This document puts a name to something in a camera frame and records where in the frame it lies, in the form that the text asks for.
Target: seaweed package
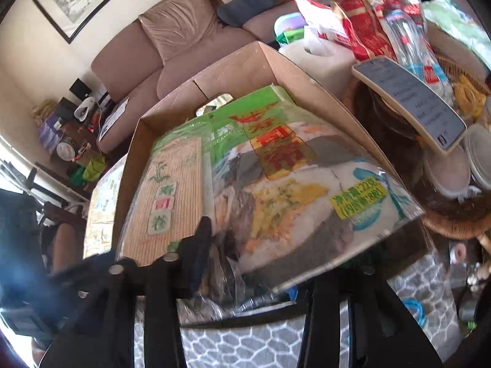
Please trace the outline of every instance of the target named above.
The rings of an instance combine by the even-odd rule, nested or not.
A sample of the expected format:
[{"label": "seaweed package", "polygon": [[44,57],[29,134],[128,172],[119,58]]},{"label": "seaweed package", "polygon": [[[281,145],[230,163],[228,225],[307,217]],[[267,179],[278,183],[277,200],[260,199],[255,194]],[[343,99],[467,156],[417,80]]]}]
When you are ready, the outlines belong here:
[{"label": "seaweed package", "polygon": [[[213,243],[197,299],[185,309],[190,314],[273,300],[423,214],[364,148],[296,106],[281,87],[262,88],[181,125],[156,141],[153,156],[178,160],[179,148],[197,142],[193,151],[201,156],[193,162],[199,163],[186,166],[184,159],[180,172],[201,177],[195,205],[212,220]],[[161,186],[176,186],[176,208],[183,185],[176,174],[159,175],[170,176]],[[160,254],[191,235],[175,232],[181,224],[172,214],[162,234],[148,236],[173,234]],[[190,214],[197,225],[195,209]]]}]

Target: sofa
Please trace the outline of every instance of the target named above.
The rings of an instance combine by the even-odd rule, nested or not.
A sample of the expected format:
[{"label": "sofa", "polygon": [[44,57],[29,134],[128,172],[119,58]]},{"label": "sofa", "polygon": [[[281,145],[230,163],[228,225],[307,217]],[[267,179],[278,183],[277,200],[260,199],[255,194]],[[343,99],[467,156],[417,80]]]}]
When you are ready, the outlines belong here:
[{"label": "sofa", "polygon": [[297,11],[292,0],[248,20],[241,28],[218,19],[217,7],[234,0],[162,0],[121,30],[91,68],[124,113],[99,141],[104,153],[132,136],[138,119],[188,78],[239,48],[274,41],[280,16]]}]

